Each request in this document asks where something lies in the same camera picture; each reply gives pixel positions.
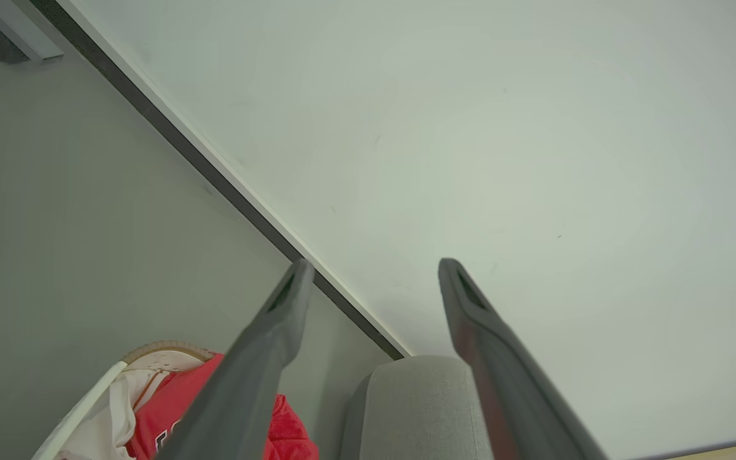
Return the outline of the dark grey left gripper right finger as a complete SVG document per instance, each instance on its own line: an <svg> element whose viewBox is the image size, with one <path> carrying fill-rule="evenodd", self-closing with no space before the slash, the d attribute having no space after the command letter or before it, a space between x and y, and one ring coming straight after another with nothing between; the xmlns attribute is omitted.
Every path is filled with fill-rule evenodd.
<svg viewBox="0 0 736 460"><path fill-rule="evenodd" d="M605 454L459 260L438 266L454 350L472 370L496 459Z"/></svg>

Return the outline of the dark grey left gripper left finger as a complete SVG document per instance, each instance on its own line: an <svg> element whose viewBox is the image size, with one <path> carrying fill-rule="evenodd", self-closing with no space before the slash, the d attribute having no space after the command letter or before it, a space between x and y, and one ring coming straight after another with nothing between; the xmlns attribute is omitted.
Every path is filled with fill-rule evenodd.
<svg viewBox="0 0 736 460"><path fill-rule="evenodd" d="M158 459L262 458L281 373L302 344L315 272L306 259L289 266Z"/></svg>

